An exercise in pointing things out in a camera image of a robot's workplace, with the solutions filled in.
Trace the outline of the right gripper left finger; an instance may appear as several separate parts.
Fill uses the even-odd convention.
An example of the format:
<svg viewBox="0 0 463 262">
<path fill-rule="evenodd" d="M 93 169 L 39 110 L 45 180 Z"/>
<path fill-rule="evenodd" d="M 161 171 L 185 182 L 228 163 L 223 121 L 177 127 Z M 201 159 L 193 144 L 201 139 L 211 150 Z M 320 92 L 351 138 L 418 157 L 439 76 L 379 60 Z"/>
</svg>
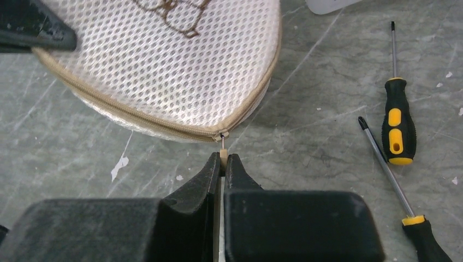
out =
<svg viewBox="0 0 463 262">
<path fill-rule="evenodd" d="M 164 198 L 46 199 L 1 241 L 1 261 L 215 261 L 221 159 Z"/>
</svg>

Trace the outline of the white mesh laundry bag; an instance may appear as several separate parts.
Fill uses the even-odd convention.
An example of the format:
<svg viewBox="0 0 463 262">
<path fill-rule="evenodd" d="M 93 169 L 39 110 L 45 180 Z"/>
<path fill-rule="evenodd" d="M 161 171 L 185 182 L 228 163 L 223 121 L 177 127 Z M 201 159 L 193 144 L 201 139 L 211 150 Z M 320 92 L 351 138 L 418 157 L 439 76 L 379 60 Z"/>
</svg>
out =
<svg viewBox="0 0 463 262">
<path fill-rule="evenodd" d="M 262 101 L 281 47 L 279 1 L 46 1 L 74 51 L 33 53 L 128 129 L 220 141 Z"/>
</svg>

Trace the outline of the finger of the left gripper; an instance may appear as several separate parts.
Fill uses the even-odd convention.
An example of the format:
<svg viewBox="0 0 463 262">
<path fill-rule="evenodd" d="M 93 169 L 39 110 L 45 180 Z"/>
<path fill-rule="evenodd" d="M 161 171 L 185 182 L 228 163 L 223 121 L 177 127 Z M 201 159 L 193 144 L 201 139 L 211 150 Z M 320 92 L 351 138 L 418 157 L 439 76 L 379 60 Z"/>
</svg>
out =
<svg viewBox="0 0 463 262">
<path fill-rule="evenodd" d="M 1 0 L 1 53 L 31 53 L 33 47 L 73 51 L 77 36 L 42 1 Z"/>
</svg>

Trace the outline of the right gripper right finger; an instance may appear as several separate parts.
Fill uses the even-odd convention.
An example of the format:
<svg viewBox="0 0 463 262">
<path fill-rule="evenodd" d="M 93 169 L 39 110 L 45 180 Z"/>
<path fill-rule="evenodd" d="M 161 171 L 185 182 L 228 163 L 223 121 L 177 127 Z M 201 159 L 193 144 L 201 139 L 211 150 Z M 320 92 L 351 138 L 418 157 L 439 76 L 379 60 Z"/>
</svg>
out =
<svg viewBox="0 0 463 262">
<path fill-rule="evenodd" d="M 370 209 L 335 190 L 265 190 L 228 157 L 224 189 L 226 261 L 383 261 Z"/>
</svg>

